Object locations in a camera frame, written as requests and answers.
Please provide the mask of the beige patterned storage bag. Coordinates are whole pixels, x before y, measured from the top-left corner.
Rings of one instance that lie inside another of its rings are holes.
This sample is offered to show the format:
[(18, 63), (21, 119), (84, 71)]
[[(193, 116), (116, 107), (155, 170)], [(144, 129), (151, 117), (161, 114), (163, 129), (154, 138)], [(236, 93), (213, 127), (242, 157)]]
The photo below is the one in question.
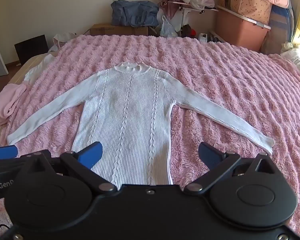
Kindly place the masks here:
[(268, 25), (272, 4), (266, 0), (220, 0), (221, 7)]

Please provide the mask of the blue duffel bag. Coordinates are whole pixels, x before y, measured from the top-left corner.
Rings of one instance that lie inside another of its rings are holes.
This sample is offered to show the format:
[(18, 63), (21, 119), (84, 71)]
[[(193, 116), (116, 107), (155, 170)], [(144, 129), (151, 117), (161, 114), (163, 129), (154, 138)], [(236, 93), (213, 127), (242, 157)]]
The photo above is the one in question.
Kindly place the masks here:
[(150, 1), (117, 0), (111, 3), (112, 25), (138, 27), (156, 27), (159, 22), (159, 6)]

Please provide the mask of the blue storage container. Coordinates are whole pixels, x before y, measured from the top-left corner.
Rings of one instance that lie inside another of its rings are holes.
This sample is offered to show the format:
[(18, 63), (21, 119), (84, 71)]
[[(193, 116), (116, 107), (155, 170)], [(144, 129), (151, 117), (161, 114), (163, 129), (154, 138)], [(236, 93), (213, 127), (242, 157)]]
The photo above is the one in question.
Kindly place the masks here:
[(271, 30), (261, 46), (261, 53), (280, 54), (282, 44), (291, 42), (295, 34), (295, 13), (293, 8), (282, 8), (276, 5), (272, 6), (269, 26)]

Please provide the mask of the light pink garment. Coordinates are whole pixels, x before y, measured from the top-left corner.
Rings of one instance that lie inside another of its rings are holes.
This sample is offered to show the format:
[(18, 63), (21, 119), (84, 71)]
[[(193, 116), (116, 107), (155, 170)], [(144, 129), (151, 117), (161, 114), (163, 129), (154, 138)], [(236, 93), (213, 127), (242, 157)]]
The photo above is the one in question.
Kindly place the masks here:
[(13, 114), (21, 96), (27, 89), (27, 83), (7, 84), (0, 92), (0, 126)]

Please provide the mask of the black flat panel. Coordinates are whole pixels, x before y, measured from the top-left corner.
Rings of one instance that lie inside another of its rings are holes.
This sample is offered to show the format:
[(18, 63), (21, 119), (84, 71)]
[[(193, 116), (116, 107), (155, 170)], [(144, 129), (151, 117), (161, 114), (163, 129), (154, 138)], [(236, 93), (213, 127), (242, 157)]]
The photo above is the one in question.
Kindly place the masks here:
[(18, 59), (23, 66), (30, 58), (48, 52), (45, 35), (33, 37), (14, 45)]

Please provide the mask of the pink fluffy bed blanket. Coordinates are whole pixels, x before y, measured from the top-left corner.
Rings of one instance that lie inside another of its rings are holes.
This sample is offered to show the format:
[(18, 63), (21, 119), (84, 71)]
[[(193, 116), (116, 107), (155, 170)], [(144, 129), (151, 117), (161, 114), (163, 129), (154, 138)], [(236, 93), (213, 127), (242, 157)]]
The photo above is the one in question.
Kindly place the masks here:
[[(81, 35), (59, 51), (23, 94), (9, 122), (0, 128), (0, 146), (38, 109), (87, 77), (122, 62), (143, 62), (170, 73), (273, 138), (271, 157), (298, 197), (289, 226), (300, 235), (300, 72), (279, 55), (190, 38)], [(58, 156), (69, 150), (81, 113), (82, 106), (67, 109), (18, 142), (18, 152), (48, 149)], [(248, 139), (193, 111), (174, 106), (171, 118), (170, 171), (174, 184), (182, 187), (208, 171), (198, 158), (202, 141), (246, 158), (262, 152)]]

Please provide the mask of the white cable knit sweater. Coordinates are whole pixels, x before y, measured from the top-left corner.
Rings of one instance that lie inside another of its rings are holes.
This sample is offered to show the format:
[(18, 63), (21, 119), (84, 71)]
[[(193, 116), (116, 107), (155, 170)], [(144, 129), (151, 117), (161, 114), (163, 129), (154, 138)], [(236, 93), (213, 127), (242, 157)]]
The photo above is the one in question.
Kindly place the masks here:
[(74, 152), (94, 142), (103, 147), (92, 170), (114, 184), (169, 185), (171, 112), (190, 109), (249, 139), (267, 153), (273, 139), (245, 120), (187, 88), (169, 73), (124, 62), (102, 70), (61, 94), (7, 137), (14, 145), (62, 111), (83, 105)]

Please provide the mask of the brown cardboard box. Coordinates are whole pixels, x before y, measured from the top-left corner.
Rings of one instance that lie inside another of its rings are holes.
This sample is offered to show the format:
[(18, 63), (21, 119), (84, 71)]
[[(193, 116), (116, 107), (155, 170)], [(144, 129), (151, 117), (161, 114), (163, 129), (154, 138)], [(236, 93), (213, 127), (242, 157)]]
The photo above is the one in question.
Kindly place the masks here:
[(121, 26), (121, 25), (111, 25), (110, 23), (100, 23), (93, 25), (90, 30), (89, 34), (91, 36), (97, 35), (135, 35), (135, 36), (148, 36), (149, 35), (149, 28), (148, 27), (131, 27), (131, 26)]

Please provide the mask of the white bedding pile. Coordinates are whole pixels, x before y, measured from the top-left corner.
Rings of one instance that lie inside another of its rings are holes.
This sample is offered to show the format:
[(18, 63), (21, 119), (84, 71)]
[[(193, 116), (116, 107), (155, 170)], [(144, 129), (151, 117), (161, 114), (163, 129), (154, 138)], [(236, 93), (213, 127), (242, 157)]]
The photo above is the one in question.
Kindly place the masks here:
[(285, 42), (281, 46), (280, 55), (294, 63), (300, 71), (300, 44)]

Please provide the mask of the white plastic shopping bag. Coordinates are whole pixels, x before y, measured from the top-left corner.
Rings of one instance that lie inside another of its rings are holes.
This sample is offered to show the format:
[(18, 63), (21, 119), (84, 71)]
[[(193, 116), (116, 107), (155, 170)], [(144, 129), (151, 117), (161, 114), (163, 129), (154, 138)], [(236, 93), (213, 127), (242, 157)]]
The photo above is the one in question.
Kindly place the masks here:
[(165, 15), (162, 16), (162, 26), (160, 30), (160, 36), (165, 38), (175, 38), (178, 37), (173, 25), (170, 24)]

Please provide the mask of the dusty pink cloth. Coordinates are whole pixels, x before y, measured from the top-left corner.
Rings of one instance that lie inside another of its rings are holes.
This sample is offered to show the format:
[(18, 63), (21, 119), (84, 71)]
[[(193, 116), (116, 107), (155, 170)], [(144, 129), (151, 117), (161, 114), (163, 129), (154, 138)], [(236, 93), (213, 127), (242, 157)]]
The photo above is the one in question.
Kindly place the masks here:
[(183, 0), (162, 0), (159, 7), (163, 10), (165, 16), (171, 20), (178, 11), (179, 3), (184, 3)]

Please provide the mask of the pink plastic storage bin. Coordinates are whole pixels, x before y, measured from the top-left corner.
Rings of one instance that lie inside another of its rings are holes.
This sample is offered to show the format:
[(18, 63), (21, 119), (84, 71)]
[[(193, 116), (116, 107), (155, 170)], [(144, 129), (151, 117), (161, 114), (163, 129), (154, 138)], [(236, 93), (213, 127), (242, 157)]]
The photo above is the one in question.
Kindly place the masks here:
[(260, 51), (270, 26), (219, 5), (217, 10), (215, 33), (219, 37), (234, 46)]

